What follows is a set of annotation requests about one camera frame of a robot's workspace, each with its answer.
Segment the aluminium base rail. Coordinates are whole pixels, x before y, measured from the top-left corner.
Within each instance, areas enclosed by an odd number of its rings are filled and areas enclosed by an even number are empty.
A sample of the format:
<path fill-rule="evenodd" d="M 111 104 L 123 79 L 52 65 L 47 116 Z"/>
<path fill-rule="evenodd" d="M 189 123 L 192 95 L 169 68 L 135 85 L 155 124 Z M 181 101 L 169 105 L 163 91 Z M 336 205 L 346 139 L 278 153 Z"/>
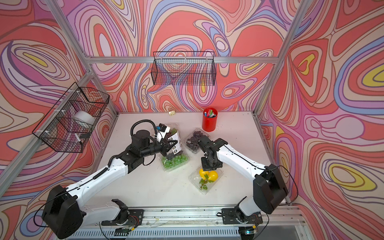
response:
<path fill-rule="evenodd" d="M 254 214 L 248 223 L 225 219 L 229 206 L 144 208 L 140 225 L 128 227 L 91 224 L 70 236 L 71 240 L 310 240 L 302 212 L 279 207 L 272 214 Z"/>

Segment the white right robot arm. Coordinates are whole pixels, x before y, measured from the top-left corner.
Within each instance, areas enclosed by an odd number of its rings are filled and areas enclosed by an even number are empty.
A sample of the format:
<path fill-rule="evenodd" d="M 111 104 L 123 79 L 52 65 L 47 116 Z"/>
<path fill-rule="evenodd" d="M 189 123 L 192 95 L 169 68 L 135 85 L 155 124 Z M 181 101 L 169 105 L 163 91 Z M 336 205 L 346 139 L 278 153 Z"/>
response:
<path fill-rule="evenodd" d="M 229 209 L 228 214 L 225 209 L 221 211 L 224 224 L 233 224 L 235 221 L 240 224 L 251 223 L 252 217 L 260 212 L 271 214 L 288 196 L 288 188 L 277 166 L 259 164 L 236 151 L 221 138 L 212 141 L 203 136 L 198 145 L 204 152 L 201 158 L 203 171 L 212 172 L 227 164 L 253 183 L 251 197 L 244 197 L 234 208 Z"/>

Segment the yellow binder clip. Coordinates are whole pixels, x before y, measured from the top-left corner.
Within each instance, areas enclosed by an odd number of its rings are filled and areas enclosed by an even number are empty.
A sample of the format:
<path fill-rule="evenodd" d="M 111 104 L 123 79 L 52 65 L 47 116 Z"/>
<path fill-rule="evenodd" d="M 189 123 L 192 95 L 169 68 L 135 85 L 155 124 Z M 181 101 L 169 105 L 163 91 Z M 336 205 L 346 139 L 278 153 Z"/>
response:
<path fill-rule="evenodd" d="M 174 116 L 176 114 L 176 111 L 174 109 L 169 109 L 169 115 Z"/>

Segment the large clamshell red green grapes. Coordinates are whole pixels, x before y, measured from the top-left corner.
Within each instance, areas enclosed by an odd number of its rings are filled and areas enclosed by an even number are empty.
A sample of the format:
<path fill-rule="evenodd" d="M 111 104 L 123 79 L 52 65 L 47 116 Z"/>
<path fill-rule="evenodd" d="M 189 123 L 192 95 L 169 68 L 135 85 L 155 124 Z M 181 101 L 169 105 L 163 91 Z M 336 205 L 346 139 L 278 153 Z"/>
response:
<path fill-rule="evenodd" d="M 159 124 L 157 126 L 158 134 L 157 140 L 161 139 L 167 140 L 177 140 L 180 141 L 179 126 L 177 124 Z"/>

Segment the small clamshell dark grapes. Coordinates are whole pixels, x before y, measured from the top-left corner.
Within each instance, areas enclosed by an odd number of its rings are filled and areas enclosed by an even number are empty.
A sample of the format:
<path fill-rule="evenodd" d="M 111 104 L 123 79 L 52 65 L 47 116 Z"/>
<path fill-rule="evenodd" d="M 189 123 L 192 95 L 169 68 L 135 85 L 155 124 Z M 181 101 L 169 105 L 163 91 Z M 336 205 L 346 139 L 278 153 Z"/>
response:
<path fill-rule="evenodd" d="M 210 137 L 210 135 L 200 128 L 196 128 L 193 130 L 185 139 L 185 145 L 188 150 L 190 150 L 193 154 L 197 154 L 201 149 L 199 147 L 199 140 L 201 137 L 206 136 Z"/>

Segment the red plastic cup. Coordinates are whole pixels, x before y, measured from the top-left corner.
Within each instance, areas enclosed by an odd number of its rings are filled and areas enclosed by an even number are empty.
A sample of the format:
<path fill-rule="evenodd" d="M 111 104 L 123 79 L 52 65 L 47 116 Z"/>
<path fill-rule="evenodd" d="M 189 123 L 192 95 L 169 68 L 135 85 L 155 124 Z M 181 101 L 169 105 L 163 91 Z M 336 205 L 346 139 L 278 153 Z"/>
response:
<path fill-rule="evenodd" d="M 206 132 L 213 132 L 216 129 L 218 119 L 218 111 L 209 107 L 203 111 L 202 128 Z"/>

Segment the white tape roll in basket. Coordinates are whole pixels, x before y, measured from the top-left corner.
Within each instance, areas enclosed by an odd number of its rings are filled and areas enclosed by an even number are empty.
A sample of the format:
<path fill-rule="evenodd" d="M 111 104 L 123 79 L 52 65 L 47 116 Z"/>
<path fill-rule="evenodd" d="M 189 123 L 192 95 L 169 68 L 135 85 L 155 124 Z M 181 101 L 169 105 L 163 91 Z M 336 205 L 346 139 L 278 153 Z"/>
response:
<path fill-rule="evenodd" d="M 95 118 L 85 111 L 78 111 L 72 119 L 84 128 L 90 128 L 95 123 Z"/>

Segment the clamshell green and dark grapes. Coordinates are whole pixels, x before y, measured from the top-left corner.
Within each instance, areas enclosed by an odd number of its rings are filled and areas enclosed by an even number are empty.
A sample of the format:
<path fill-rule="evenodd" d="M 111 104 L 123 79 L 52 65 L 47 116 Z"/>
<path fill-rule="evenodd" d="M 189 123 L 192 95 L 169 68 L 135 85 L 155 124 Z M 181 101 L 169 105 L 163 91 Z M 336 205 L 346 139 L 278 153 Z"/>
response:
<path fill-rule="evenodd" d="M 189 159 L 190 159 L 189 155 L 185 153 L 183 150 L 179 151 L 176 154 L 170 153 L 165 157 L 160 158 L 162 167 L 166 172 L 173 171 L 183 166 L 189 161 Z"/>

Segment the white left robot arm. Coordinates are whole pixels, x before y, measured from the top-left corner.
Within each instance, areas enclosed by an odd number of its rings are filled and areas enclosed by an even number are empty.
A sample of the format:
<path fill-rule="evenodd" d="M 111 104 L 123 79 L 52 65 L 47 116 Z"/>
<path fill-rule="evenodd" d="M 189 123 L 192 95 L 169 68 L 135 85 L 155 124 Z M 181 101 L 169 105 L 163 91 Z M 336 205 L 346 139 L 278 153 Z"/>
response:
<path fill-rule="evenodd" d="M 113 199 L 111 205 L 95 209 L 86 207 L 94 195 L 142 165 L 145 157 L 156 154 L 166 156 L 178 144 L 174 139 L 162 138 L 158 141 L 147 130 L 137 131 L 131 137 L 131 144 L 122 153 L 113 156 L 103 169 L 68 187 L 58 185 L 50 191 L 42 219 L 59 239 L 66 239 L 80 227 L 97 222 L 123 226 L 134 220 L 134 225 L 139 224 L 139 220 L 130 217 L 128 207 L 118 199 Z"/>

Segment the clamshell with yellow fruit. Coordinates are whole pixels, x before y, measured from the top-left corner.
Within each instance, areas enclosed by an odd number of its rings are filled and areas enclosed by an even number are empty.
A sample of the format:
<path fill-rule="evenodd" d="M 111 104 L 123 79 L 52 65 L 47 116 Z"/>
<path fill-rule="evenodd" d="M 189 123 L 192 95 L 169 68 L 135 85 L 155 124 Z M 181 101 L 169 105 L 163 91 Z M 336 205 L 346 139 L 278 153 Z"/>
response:
<path fill-rule="evenodd" d="M 189 175 L 189 181 L 198 191 L 206 195 L 219 182 L 222 175 L 220 169 L 205 171 L 199 166 Z"/>

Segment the white sticker sheet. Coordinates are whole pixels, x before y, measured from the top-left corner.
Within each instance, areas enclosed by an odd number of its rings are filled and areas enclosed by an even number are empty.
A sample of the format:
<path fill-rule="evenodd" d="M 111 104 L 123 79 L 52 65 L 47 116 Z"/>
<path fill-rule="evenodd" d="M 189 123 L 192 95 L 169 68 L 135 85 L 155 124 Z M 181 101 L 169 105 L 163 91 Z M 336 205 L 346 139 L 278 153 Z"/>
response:
<path fill-rule="evenodd" d="M 171 150 L 167 152 L 167 155 L 177 155 L 182 151 L 181 138 L 178 130 L 176 128 L 172 128 L 169 133 L 166 134 L 165 138 L 170 140 L 176 140 L 177 143 L 172 147 Z"/>

